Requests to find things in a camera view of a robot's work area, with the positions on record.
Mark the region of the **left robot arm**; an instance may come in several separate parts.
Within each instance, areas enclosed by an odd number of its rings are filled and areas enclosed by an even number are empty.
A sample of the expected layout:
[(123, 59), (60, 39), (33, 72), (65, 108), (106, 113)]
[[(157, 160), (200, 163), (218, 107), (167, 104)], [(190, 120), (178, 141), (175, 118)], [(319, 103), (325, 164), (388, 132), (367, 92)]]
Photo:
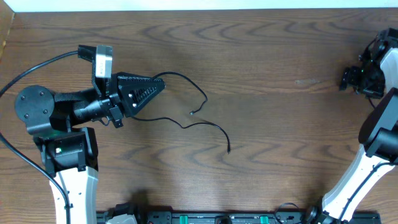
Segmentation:
[(130, 73), (92, 75), (92, 88), (56, 93), (43, 86), (23, 89), (15, 110), (38, 147), (51, 185), (57, 223), (96, 223), (98, 145), (93, 128), (82, 125), (104, 118), (115, 128), (123, 118), (133, 117), (164, 88), (161, 78)]

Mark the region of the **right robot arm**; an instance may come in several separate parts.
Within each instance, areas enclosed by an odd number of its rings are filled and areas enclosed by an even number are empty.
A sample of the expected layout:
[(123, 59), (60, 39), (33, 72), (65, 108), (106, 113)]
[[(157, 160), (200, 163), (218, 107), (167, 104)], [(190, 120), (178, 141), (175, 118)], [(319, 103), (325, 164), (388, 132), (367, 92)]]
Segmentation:
[(348, 87), (380, 102), (363, 123), (359, 149), (338, 183), (303, 217), (302, 223), (380, 223), (375, 212), (356, 212), (372, 187), (397, 167), (397, 29), (380, 31), (359, 56), (361, 66), (345, 68)]

